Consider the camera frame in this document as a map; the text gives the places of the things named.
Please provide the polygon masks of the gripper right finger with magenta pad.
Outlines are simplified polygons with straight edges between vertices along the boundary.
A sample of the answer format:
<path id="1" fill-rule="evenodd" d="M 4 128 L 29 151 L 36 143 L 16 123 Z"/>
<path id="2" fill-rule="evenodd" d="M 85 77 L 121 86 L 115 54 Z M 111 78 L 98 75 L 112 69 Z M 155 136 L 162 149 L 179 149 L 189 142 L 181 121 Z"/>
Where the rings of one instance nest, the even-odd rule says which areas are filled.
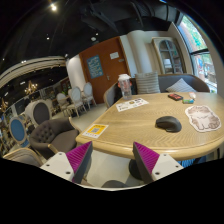
<path id="1" fill-rule="evenodd" d="M 146 146 L 134 142 L 133 154 L 142 180 L 149 184 L 182 169 L 169 154 L 158 154 Z"/>

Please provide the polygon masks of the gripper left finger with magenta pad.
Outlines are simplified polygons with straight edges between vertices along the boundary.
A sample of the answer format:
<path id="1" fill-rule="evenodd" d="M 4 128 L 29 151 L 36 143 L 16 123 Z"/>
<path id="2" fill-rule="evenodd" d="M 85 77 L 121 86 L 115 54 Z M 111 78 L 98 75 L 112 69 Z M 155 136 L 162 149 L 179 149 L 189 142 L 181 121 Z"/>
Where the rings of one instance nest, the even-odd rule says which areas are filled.
<path id="1" fill-rule="evenodd" d="M 42 165 L 41 168 L 65 180 L 80 184 L 92 151 L 92 142 L 87 142 L 68 153 L 58 152 Z"/>

